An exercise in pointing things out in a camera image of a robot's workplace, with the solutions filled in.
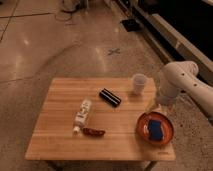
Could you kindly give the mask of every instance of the concrete floor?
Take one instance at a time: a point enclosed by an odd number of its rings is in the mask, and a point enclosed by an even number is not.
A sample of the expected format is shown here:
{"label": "concrete floor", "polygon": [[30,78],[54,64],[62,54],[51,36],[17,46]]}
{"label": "concrete floor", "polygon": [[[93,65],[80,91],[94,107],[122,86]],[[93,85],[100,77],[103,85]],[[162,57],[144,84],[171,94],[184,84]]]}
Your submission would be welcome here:
{"label": "concrete floor", "polygon": [[[54,77],[131,77],[141,72],[159,80],[163,66],[139,33],[126,32],[121,13],[103,1],[69,16],[58,13],[59,0],[5,0],[0,6],[0,171],[48,171],[24,155],[45,95]],[[37,16],[2,18],[52,13]],[[120,48],[120,54],[108,55]],[[177,159],[153,170],[212,171],[213,131],[185,94],[169,116],[175,127]],[[65,170],[139,171],[131,162],[69,162]]]}

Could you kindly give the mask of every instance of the tabletop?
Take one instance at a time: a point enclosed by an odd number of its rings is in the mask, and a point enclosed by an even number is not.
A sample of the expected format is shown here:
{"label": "tabletop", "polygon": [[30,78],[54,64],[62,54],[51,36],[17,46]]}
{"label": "tabletop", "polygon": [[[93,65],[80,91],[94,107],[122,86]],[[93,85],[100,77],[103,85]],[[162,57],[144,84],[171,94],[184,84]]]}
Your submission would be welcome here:
{"label": "tabletop", "polygon": [[[99,97],[106,88],[122,99],[114,108]],[[37,120],[27,160],[172,161],[173,146],[154,147],[137,133],[137,119],[155,95],[148,79],[142,95],[132,93],[130,78],[55,78]],[[92,101],[86,126],[105,130],[101,138],[73,134],[73,122],[82,101]]]}

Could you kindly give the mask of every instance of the small bottle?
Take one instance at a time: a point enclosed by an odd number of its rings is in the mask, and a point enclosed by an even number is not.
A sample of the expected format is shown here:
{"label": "small bottle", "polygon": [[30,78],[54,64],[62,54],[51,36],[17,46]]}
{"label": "small bottle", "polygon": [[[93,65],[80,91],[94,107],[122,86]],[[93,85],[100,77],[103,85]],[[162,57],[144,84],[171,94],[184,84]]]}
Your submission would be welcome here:
{"label": "small bottle", "polygon": [[92,102],[88,99],[85,99],[82,102],[80,111],[77,113],[75,117],[74,128],[73,128],[74,133],[78,133],[80,129],[84,127],[91,105],[92,105]]}

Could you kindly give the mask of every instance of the white cup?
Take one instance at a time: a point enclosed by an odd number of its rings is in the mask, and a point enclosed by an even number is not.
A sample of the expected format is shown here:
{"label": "white cup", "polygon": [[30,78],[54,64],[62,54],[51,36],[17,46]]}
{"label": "white cup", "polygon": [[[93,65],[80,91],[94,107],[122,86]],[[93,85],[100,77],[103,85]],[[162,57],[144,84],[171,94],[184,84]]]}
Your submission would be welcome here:
{"label": "white cup", "polygon": [[135,74],[132,77],[133,93],[140,94],[147,82],[147,77],[144,74]]}

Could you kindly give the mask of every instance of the sponge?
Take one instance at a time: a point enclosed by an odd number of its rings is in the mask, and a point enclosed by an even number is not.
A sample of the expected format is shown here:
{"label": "sponge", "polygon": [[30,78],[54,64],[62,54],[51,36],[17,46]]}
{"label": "sponge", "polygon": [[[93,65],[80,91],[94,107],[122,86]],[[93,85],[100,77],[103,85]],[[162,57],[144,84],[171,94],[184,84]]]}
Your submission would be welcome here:
{"label": "sponge", "polygon": [[161,141],[163,139],[163,131],[161,129],[161,122],[150,119],[148,123],[149,139],[154,141]]}

